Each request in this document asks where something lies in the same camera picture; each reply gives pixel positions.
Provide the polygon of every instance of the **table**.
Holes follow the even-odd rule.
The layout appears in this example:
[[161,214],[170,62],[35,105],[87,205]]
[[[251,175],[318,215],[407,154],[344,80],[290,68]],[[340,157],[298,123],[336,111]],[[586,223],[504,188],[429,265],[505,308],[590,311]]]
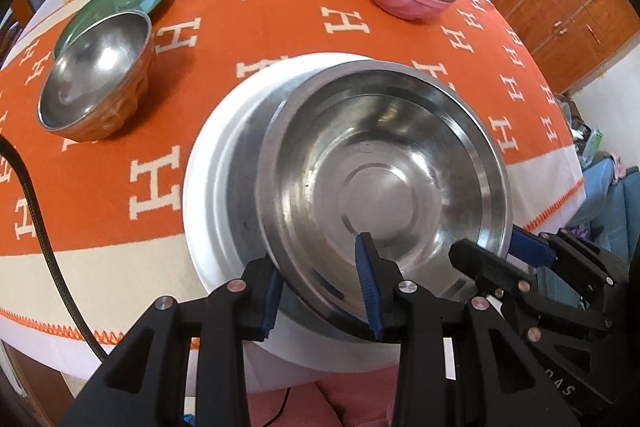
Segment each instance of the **table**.
[[[48,0],[12,49],[0,74],[0,129],[30,169],[68,286],[107,348],[158,296],[204,295],[180,213],[187,159],[226,93],[283,57],[350,52],[402,62],[449,84],[497,141],[514,222],[528,230],[555,232],[584,199],[555,99],[488,0],[458,0],[430,23],[395,19],[371,0],[165,0],[152,17],[156,59],[148,97],[123,132],[76,144],[42,130],[34,108],[50,51],[87,1]],[[87,378],[97,359],[55,290],[18,180],[4,161],[0,194],[0,337]],[[295,368],[295,381],[280,377],[286,363],[255,345],[250,350],[250,391],[318,376]]]

